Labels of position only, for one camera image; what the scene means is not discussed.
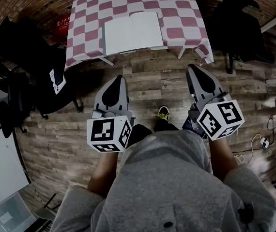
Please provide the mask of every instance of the power strip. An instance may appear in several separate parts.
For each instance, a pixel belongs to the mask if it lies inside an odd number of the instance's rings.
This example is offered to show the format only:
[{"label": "power strip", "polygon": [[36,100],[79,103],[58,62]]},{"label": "power strip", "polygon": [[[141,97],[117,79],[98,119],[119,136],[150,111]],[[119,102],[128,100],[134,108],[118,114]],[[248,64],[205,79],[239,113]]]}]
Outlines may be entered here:
[{"label": "power strip", "polygon": [[262,137],[262,139],[261,139],[261,145],[263,145],[264,149],[267,149],[268,146],[269,146],[269,141],[266,138]]}]

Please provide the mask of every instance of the white card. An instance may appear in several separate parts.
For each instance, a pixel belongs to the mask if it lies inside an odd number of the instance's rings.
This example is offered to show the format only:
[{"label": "white card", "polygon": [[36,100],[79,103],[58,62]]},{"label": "white card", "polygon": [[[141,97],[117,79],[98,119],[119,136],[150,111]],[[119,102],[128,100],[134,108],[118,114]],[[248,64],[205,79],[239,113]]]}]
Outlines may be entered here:
[{"label": "white card", "polygon": [[65,84],[67,83],[66,79],[65,79],[65,76],[63,75],[62,82],[59,85],[56,85],[55,84],[54,69],[52,69],[51,72],[50,72],[50,78],[51,78],[51,81],[53,83],[53,88],[54,88],[55,94],[58,94],[61,91],[61,89],[65,86]]}]

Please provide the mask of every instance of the black button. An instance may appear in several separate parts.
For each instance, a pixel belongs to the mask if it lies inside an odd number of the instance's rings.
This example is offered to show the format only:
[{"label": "black button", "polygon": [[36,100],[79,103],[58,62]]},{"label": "black button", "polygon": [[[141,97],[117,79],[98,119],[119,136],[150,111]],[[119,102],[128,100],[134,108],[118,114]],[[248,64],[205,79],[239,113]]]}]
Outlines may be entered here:
[{"label": "black button", "polygon": [[169,228],[169,227],[171,227],[172,225],[173,225],[172,222],[166,222],[166,223],[164,223],[164,228]]}]

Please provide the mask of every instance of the yellow sneaker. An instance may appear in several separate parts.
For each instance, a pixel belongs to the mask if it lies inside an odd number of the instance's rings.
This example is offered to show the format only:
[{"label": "yellow sneaker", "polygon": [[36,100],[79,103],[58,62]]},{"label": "yellow sneaker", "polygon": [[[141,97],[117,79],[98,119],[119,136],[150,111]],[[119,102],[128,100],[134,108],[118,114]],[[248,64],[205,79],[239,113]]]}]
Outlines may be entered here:
[{"label": "yellow sneaker", "polygon": [[158,118],[167,120],[169,119],[169,110],[166,106],[161,106],[157,113]]}]

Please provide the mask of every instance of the white cable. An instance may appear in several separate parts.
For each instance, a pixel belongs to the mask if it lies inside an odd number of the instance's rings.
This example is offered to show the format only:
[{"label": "white cable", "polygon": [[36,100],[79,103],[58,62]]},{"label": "white cable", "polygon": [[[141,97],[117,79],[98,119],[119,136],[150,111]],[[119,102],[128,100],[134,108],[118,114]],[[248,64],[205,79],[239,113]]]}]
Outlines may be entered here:
[{"label": "white cable", "polygon": [[234,156],[237,160],[239,160],[241,163],[243,163],[244,161],[245,161],[245,157],[243,156],[243,155],[236,155],[236,156]]},{"label": "white cable", "polygon": [[[251,152],[252,152],[252,157],[251,157],[251,160],[248,162],[248,164],[247,165],[249,165],[250,164],[250,162],[253,160],[253,157],[254,157],[254,152],[253,152],[253,146],[252,146],[252,143],[253,143],[253,141],[254,141],[254,139],[257,137],[257,135],[259,135],[260,136],[260,139],[262,140],[262,137],[261,137],[261,135],[258,133],[258,134],[256,134],[253,138],[252,138],[252,141],[251,141]],[[245,157],[243,156],[243,155],[235,155],[234,156],[237,160],[239,160],[241,163],[243,163],[244,161],[245,161]]]},{"label": "white cable", "polygon": [[261,134],[256,134],[253,138],[252,138],[252,141],[251,141],[251,150],[252,150],[252,157],[251,157],[251,160],[248,162],[248,165],[250,164],[250,162],[252,161],[253,157],[254,157],[254,153],[253,153],[253,146],[252,146],[252,143],[253,143],[253,140],[256,138],[256,136],[259,135],[260,136],[260,139],[262,140],[262,137],[261,137]]}]

